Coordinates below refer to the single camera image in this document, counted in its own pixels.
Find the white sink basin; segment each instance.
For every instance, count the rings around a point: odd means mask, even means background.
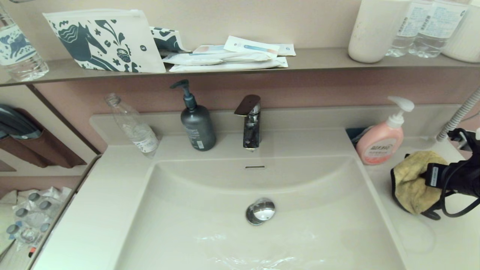
[[[161,161],[149,177],[117,270],[405,268],[352,156]],[[262,197],[275,216],[250,225]]]

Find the bottle label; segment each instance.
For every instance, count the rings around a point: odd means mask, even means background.
[[[18,25],[0,31],[0,65],[24,61],[36,54],[35,48]]]
[[[203,149],[204,144],[200,140],[200,133],[198,132],[198,129],[185,128],[185,130],[187,131],[188,139],[190,140],[192,146],[194,148]]]
[[[450,38],[467,10],[467,5],[435,1],[420,33],[429,37]]]
[[[396,139],[385,139],[376,142],[365,150],[365,160],[368,163],[382,163],[387,161],[393,152]]]
[[[139,142],[133,142],[140,151],[143,153],[149,153],[158,147],[159,140],[155,136],[155,133],[151,132],[147,139]]]
[[[399,37],[414,37],[420,31],[428,12],[432,7],[431,3],[413,2],[410,9],[403,20],[402,26],[398,30]]]

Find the bottle cap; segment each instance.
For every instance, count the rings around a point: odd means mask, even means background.
[[[50,223],[43,223],[42,226],[40,226],[40,231],[42,233],[48,231],[48,228],[50,227]]]
[[[117,106],[121,99],[119,96],[117,96],[117,94],[115,93],[110,93],[108,94],[105,98],[104,98],[105,102],[107,103],[107,105],[109,105],[110,107],[115,107]]]
[[[386,123],[391,128],[399,128],[405,121],[403,119],[403,113],[406,111],[411,112],[413,108],[415,108],[415,104],[410,100],[401,97],[389,96],[388,99],[395,102],[400,107],[400,111],[397,114],[390,115]]]
[[[40,194],[38,194],[37,192],[34,192],[28,196],[28,199],[34,202],[40,199]]]
[[[26,216],[27,214],[28,214],[28,210],[25,209],[25,208],[20,208],[15,212],[15,216],[20,217],[20,218]]]
[[[8,226],[8,228],[7,228],[7,233],[8,233],[8,234],[14,234],[14,233],[16,233],[19,229],[20,229],[20,227],[18,227],[18,226],[15,225],[15,224],[12,224],[12,225]]]
[[[51,202],[43,201],[38,207],[42,210],[47,210],[48,208],[50,208],[50,206],[52,206]]]

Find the overflow drain slot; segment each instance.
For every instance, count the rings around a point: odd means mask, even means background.
[[[246,170],[265,170],[265,166],[245,166]]]

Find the dark gray pump bottle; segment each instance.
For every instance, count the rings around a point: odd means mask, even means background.
[[[197,105],[195,97],[190,93],[188,80],[181,80],[170,86],[171,89],[182,87],[183,100],[187,107],[181,113],[181,122],[185,126],[188,138],[193,148],[198,151],[208,151],[215,146],[216,137],[212,119],[207,108]]]

